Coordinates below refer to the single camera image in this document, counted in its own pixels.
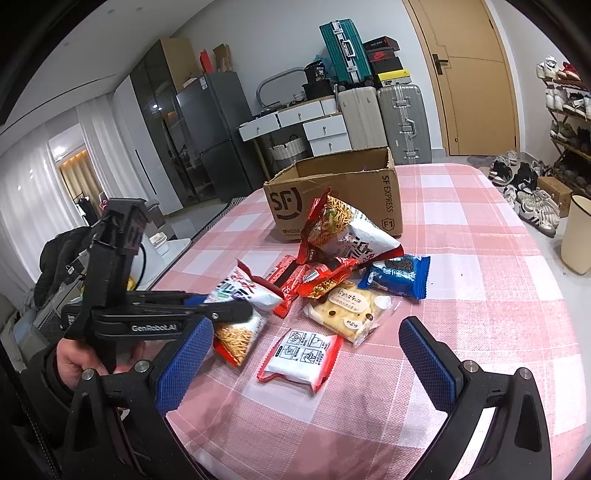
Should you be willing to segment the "person's left hand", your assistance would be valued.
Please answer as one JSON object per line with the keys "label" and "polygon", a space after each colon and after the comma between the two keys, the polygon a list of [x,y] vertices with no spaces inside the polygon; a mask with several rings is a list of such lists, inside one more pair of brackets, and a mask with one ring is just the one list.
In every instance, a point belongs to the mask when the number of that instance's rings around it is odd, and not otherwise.
{"label": "person's left hand", "polygon": [[[117,365],[115,374],[129,371],[134,364],[144,356],[146,343],[137,342],[131,351],[131,357],[123,364]],[[57,371],[61,381],[74,390],[82,373],[87,369],[94,369],[100,375],[108,375],[108,371],[102,364],[93,348],[82,341],[62,338],[56,347]]]}

